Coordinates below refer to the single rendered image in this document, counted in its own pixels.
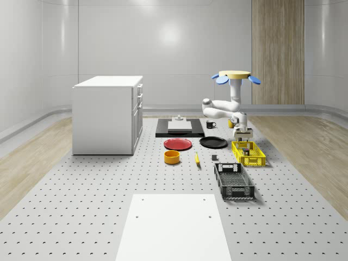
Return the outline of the black stove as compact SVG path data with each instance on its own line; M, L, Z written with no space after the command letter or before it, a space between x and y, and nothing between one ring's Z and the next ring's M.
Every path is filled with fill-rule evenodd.
M156 138L202 138L205 137L204 130L199 119L187 119L191 122L191 132L169 132L168 122L170 119L158 119Z

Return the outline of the dark grey basket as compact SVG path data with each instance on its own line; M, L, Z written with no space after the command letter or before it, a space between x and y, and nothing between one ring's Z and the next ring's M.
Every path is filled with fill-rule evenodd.
M214 172L223 198L254 198L254 184L241 163L216 163Z

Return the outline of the red plate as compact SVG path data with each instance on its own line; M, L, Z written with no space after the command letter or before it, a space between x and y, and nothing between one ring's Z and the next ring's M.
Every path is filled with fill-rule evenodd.
M192 143L188 139L172 138L164 141L164 146L168 150L184 151L192 147Z

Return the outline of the white cabinet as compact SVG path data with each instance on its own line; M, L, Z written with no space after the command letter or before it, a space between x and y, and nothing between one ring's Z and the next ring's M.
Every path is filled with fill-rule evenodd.
M73 154L134 154L142 132L142 80L96 76L73 87Z

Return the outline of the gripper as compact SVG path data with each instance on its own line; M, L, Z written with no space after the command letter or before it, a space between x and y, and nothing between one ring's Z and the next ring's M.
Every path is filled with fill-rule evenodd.
M233 136L236 141L242 141L243 139L246 139L246 141L249 141L251 138L253 138L253 130L248 129L246 132L241 132L240 130L233 130Z

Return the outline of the yellow basket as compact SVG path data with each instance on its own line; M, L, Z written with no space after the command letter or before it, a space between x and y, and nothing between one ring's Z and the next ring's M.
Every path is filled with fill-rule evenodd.
M249 149L249 155L245 155L243 149ZM266 156L253 141L232 141L232 152L237 162L244 166L265 166Z

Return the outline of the yellow bowl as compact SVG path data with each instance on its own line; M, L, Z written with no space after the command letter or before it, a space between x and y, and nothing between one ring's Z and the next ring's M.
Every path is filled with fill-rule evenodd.
M169 150L164 153L164 162L170 165L175 165L180 162L180 153L175 150Z

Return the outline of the black plate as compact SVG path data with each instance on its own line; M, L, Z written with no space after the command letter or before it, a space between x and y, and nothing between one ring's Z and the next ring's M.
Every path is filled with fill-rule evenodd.
M216 136L206 136L200 139L200 144L207 148L219 149L228 146L225 139Z

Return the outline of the white board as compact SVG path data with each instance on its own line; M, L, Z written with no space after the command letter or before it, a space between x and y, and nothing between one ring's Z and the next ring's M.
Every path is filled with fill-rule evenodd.
M135 194L116 261L231 261L213 194Z

